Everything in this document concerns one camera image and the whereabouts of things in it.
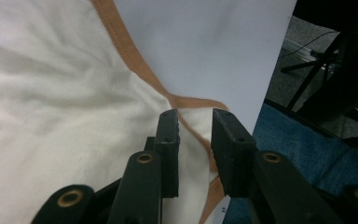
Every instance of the white fabric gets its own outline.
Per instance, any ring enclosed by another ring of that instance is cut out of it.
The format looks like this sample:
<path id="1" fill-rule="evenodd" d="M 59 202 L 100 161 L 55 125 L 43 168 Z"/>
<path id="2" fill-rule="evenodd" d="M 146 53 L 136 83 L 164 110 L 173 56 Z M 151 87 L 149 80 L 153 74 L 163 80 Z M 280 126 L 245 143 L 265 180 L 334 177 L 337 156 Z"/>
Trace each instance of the white fabric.
<path id="1" fill-rule="evenodd" d="M 93 5 L 0 0 L 0 223 L 29 223 L 56 190 L 98 190 L 154 136 L 168 101 L 120 59 Z M 204 148 L 183 126 L 180 197 L 165 223 L 198 223 Z"/>

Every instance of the brown edge binding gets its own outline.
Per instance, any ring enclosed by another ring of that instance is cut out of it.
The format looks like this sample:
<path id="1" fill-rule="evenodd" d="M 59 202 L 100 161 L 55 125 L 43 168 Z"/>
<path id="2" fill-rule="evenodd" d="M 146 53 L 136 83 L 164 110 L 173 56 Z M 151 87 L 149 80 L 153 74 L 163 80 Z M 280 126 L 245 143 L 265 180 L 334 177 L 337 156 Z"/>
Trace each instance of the brown edge binding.
<path id="1" fill-rule="evenodd" d="M 217 101 L 199 98 L 190 98 L 171 95 L 159 82 L 153 71 L 145 62 L 141 53 L 135 47 L 123 20 L 121 19 L 113 0 L 91 0 L 95 6 L 107 33 L 112 39 L 118 54 L 129 69 L 139 78 L 153 87 L 158 93 L 167 98 L 172 108 L 201 108 L 217 107 L 227 110 L 227 107 Z M 202 138 L 199 133 L 190 127 L 186 120 L 179 114 L 179 120 L 200 141 L 209 155 L 211 170 L 216 170 L 216 165 L 211 152 L 211 144 Z M 208 197 L 203 209 L 200 223 L 204 223 L 217 204 L 224 198 L 223 186 L 220 178 L 215 178 L 208 190 Z"/>

